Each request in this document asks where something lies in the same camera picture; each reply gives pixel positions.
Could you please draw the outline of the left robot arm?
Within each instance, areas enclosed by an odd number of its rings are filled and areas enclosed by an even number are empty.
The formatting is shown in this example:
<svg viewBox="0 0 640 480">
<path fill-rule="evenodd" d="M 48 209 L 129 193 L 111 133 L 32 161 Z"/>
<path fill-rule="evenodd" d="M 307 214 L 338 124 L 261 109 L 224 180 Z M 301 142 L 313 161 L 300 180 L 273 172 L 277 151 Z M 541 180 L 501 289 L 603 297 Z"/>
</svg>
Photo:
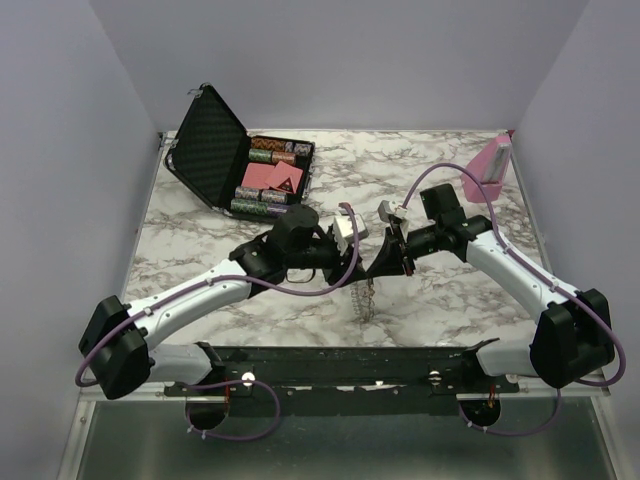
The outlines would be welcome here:
<svg viewBox="0 0 640 480">
<path fill-rule="evenodd" d="M 354 281 L 359 243 L 368 235 L 361 215 L 342 203 L 328 229 L 309 206 L 290 207 L 271 229 L 236 247 L 205 273 L 165 292 L 123 303 L 112 295 L 97 305 L 78 349 L 83 357 L 75 375 L 81 388 L 99 386 L 119 399 L 146 383 L 190 385 L 201 395 L 214 393 L 223 363 L 204 343 L 169 345 L 167 339 L 206 315 L 284 286 L 289 270 L 322 270 L 327 295 Z"/>
</svg>

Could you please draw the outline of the metal disc keyring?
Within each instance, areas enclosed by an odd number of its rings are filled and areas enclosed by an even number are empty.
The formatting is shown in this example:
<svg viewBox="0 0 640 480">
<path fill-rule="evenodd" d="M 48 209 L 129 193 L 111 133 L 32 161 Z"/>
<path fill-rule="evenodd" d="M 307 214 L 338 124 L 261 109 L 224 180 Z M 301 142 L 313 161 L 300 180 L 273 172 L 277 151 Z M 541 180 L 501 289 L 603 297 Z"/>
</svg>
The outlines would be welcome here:
<svg viewBox="0 0 640 480">
<path fill-rule="evenodd" d="M 351 302 L 357 319 L 362 323 L 371 321 L 375 315 L 374 281 L 372 279 L 355 282 L 350 287 Z"/>
</svg>

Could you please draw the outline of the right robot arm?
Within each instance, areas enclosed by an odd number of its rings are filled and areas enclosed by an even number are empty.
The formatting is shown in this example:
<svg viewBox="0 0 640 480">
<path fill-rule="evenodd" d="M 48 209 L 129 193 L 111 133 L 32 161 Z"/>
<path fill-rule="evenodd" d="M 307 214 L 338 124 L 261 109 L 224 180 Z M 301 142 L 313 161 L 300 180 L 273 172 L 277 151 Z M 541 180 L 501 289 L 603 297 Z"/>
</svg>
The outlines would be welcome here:
<svg viewBox="0 0 640 480">
<path fill-rule="evenodd" d="M 561 389 L 614 360 L 602 293 L 581 291 L 530 263 L 494 231 L 489 218 L 467 216 L 452 185 L 426 189 L 420 197 L 431 223 L 416 230 L 408 228 L 404 207 L 380 203 L 378 214 L 387 227 L 368 277 L 410 276 L 419 258 L 449 252 L 488 275 L 536 324 L 530 340 L 493 339 L 472 347 L 459 370 L 467 389 L 483 391 L 502 375 L 537 377 Z"/>
</svg>

